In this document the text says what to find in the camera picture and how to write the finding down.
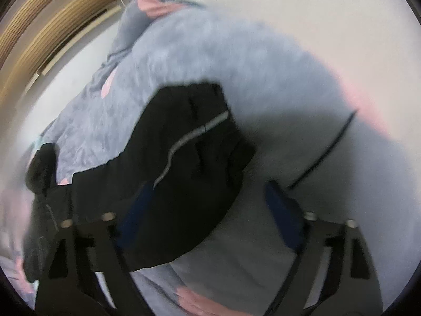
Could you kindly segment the brown striped window blind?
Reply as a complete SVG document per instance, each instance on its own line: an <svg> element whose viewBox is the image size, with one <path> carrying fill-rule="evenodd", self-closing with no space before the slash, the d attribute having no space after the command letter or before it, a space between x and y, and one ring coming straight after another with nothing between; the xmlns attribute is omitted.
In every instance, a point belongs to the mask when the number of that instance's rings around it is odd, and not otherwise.
<svg viewBox="0 0 421 316"><path fill-rule="evenodd" d="M127 0L14 0L1 18L1 112L15 107L60 51Z"/></svg>

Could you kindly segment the black hooded jacket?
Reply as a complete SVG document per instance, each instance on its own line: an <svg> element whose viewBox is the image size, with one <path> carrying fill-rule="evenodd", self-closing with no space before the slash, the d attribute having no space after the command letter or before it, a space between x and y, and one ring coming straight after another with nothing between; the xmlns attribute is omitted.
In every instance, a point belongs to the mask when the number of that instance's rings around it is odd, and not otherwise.
<svg viewBox="0 0 421 316"><path fill-rule="evenodd" d="M92 223L105 213L125 217L141 188L152 197L134 240L122 249L130 271L153 268L188 253L222 221L255 154L216 83L161 88L142 112L125 149L107 163L56 181L57 148L43 144L29 164L34 195L23 240L23 271L41 277L62 221Z"/></svg>

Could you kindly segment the grey floral blanket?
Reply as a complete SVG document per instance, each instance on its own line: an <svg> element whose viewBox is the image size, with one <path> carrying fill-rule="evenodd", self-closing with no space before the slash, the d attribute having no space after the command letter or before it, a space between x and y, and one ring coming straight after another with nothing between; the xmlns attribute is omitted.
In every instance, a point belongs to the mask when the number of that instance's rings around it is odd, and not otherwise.
<svg viewBox="0 0 421 316"><path fill-rule="evenodd" d="M216 83L239 131L255 148L243 185L209 236L179 258L129 271L152 315L267 315L296 254L265 200L275 181L303 212L354 220L372 256L383 301L398 296L417 265L394 247L413 204L400 148L365 119L326 67L289 38L249 20L177 0L132 0L106 60L56 116L30 130L19 156L20 182L1 200L14 235L1 272L11 291L6 315L39 315L39 278L23 271L23 240L34 201L26 173L43 144L57 148L56 181L118 156L150 100L163 87Z"/></svg>

